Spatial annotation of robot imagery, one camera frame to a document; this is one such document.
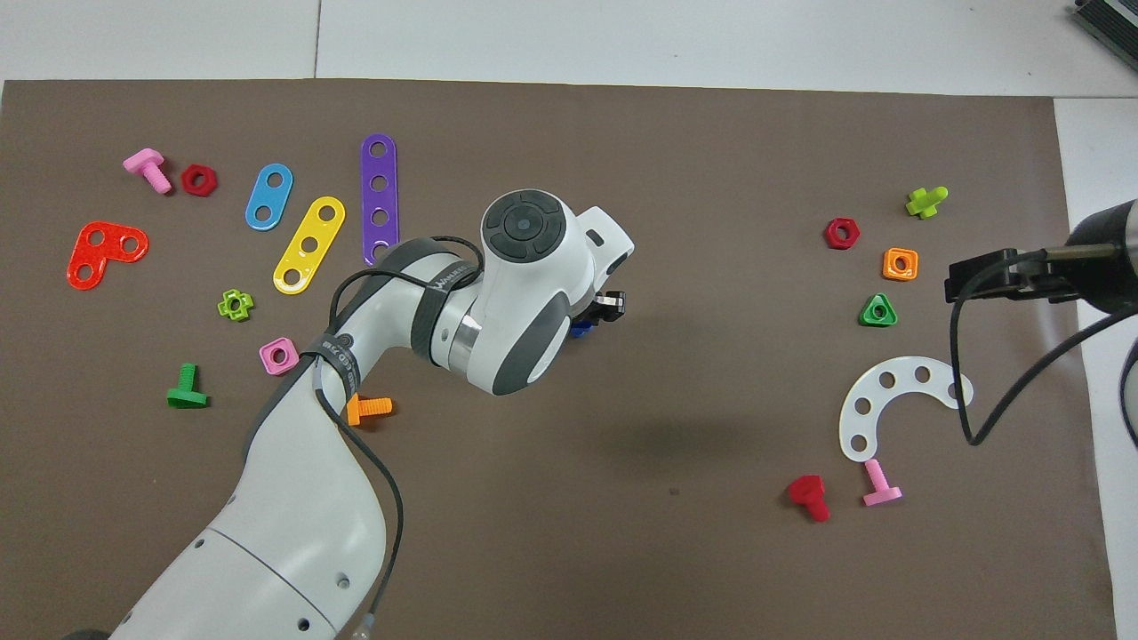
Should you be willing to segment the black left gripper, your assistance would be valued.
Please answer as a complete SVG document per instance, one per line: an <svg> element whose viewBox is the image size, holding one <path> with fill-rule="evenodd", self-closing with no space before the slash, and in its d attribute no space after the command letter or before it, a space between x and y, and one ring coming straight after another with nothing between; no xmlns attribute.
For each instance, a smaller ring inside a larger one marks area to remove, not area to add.
<svg viewBox="0 0 1138 640"><path fill-rule="evenodd" d="M592 333L601 323L615 323L625 315L626 302L626 292L602 292L595 295L585 311L574 317L574 335Z"/></svg>

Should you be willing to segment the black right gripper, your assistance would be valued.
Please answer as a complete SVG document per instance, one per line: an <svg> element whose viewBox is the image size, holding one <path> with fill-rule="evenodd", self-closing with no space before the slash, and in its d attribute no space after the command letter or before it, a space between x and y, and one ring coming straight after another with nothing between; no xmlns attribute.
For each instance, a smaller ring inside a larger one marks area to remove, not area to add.
<svg viewBox="0 0 1138 640"><path fill-rule="evenodd" d="M1001 266L970 289L970 279L987 268L998 266L1004 260L1015 259L1012 266ZM1025 300L1048 300L1052 304L1081 300L1077 284L1070 280L1070 273L1082 259L1064 254L1064 252L1020 252L1014 248L986 252L975 259L957 260L950 264L948 278L945 279L945 302L953 305L959 300L1001 300L1007 297L1014 302Z"/></svg>

